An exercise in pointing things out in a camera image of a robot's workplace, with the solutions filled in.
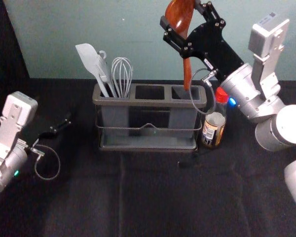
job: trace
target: black tablecloth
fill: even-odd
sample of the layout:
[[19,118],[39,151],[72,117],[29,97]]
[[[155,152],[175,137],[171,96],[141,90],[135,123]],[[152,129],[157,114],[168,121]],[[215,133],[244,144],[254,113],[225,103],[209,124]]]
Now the black tablecloth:
[[[296,205],[284,181],[296,147],[265,151],[255,140],[254,124],[229,108],[216,150],[100,152],[94,84],[0,81],[0,113],[15,90],[38,100],[37,119],[58,120],[78,105],[72,126],[55,140],[41,142],[59,154],[60,176],[38,179],[30,156],[0,194],[0,236],[296,237]],[[284,103],[296,104],[296,81],[280,84]],[[197,166],[178,168],[178,162],[194,161]]]

